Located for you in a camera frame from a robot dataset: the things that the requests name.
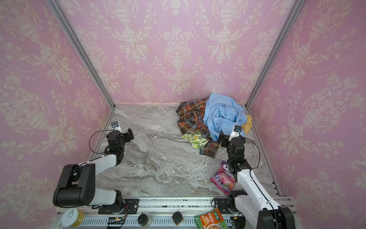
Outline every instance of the berries package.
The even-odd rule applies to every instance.
[[[229,172],[228,164],[223,161],[219,170],[210,179],[221,191],[223,191],[227,196],[230,191],[234,188],[236,183],[234,176]]]

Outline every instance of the pink damask wallpaper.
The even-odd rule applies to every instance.
[[[59,3],[116,104],[244,104],[293,0]]]
[[[366,228],[365,9],[307,0],[251,110],[304,229]]]
[[[0,1],[0,23],[0,227],[46,229],[110,108],[45,1]]]

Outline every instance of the cable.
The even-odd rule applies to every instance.
[[[245,217],[233,217],[233,219],[231,219],[231,225],[234,225],[236,229],[244,229],[246,225]]]
[[[111,227],[110,227],[110,225],[111,225],[111,224],[117,224],[117,225],[119,225],[119,224],[120,224],[121,226],[120,226],[119,228],[121,228],[121,227],[123,226],[123,224],[124,224],[124,222],[125,222],[125,221],[126,221],[126,219],[123,219],[123,218],[122,218],[122,219],[120,219],[120,218],[118,218],[118,217],[109,217],[109,218],[108,218],[108,223],[107,223],[107,224],[108,224],[107,229],[112,229],[112,228],[113,228],[113,229],[115,229],[115,228],[116,228],[116,227],[112,227],[112,228],[111,228]]]
[[[124,217],[123,218],[127,218],[127,214],[128,214],[128,206],[127,205],[125,205],[125,207],[127,208],[127,211],[126,211],[126,214],[124,215]]]
[[[247,138],[247,137],[245,137],[246,139],[248,139],[249,141],[251,141],[257,148],[258,148],[258,152],[259,152],[259,161],[258,161],[258,164],[257,164],[257,166],[255,167],[255,168],[253,168],[253,169],[257,169],[258,168],[258,166],[259,166],[259,162],[261,161],[261,151],[259,150],[259,147],[257,146],[257,144],[256,143],[254,143],[253,142],[253,140],[251,140],[250,138]]]
[[[120,213],[123,211],[123,209],[124,209],[125,207],[127,207],[127,212],[128,212],[128,206],[127,206],[126,204],[124,204],[124,205],[122,206],[122,210],[121,210],[121,208],[120,208],[119,206],[115,206],[115,208],[113,208],[113,209],[112,209],[112,213],[113,213],[113,214],[120,214]]]
[[[78,166],[76,166],[74,169],[72,169],[66,176],[64,176],[62,179],[61,179],[61,181],[57,184],[57,186],[56,186],[56,188],[55,188],[55,190],[60,186],[60,183],[66,178],[66,177],[68,177],[68,176],[70,176],[70,174],[72,173],[72,172],[74,172],[75,171],[75,169],[77,169],[77,168],[79,168],[80,166],[82,166],[82,165],[84,165],[84,164],[86,164],[87,162],[84,162],[84,163],[82,163],[82,164],[80,164],[80,165],[78,165]]]
[[[226,163],[229,164],[229,161],[231,161],[233,159],[234,156],[231,156],[227,159]]]
[[[212,202],[213,202],[215,199],[221,199],[221,198],[220,198],[220,197],[215,197],[215,198],[213,198],[213,199],[211,200],[211,207],[214,207],[214,208],[216,208],[216,207],[212,205]]]
[[[74,208],[74,207],[80,207],[80,205],[79,206],[72,206],[72,207],[62,207],[62,208]]]
[[[105,150],[104,150],[104,152],[102,152],[102,153],[94,152],[94,151],[92,150],[92,148],[90,147],[90,140],[92,139],[92,137],[94,136],[94,134],[96,134],[96,133],[98,133],[98,132],[103,132],[103,131],[110,131],[110,130],[99,130],[99,131],[97,131],[97,132],[93,133],[93,134],[91,135],[91,137],[89,138],[89,149],[90,149],[93,153],[95,153],[95,154],[104,154],[104,153],[105,153]]]
[[[253,179],[252,175],[251,175],[251,171],[253,169],[257,169],[258,166],[259,166],[259,163],[261,161],[261,151],[259,150],[259,147],[257,146],[257,144],[255,142],[253,142],[253,140],[251,140],[250,138],[247,138],[245,137],[246,139],[248,139],[249,141],[251,141],[257,148],[258,148],[258,152],[259,152],[259,160],[258,160],[258,164],[255,168],[252,168],[250,171],[249,171],[249,174],[250,174],[250,178],[253,180],[253,182],[255,183],[255,185],[257,186],[257,188],[259,189],[259,191],[261,192],[261,194],[264,196],[264,198],[266,198],[266,200],[268,201],[269,205],[271,205],[273,211],[274,211],[274,216],[276,217],[276,228],[278,229],[278,221],[277,221],[277,214],[276,214],[276,211],[275,211],[275,208],[272,206],[271,202],[267,199],[267,197],[263,194],[263,192],[261,191],[261,189],[259,188],[259,186],[257,185],[257,183],[255,182],[255,180]]]

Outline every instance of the black cylinder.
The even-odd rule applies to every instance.
[[[148,216],[146,214],[141,214],[138,219],[137,219],[137,223],[140,226],[143,226],[145,224],[147,224],[147,221],[149,220]]]
[[[173,218],[173,222],[175,224],[179,224],[183,220],[182,214],[180,212],[178,212],[178,211],[173,214],[172,218]]]

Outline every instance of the plaid shirt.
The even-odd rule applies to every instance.
[[[200,130],[202,137],[208,139],[209,142],[201,148],[199,153],[213,158],[220,144],[212,141],[210,132],[203,121],[206,102],[207,99],[196,99],[189,103],[183,102],[176,112],[180,117],[178,127],[182,135]]]

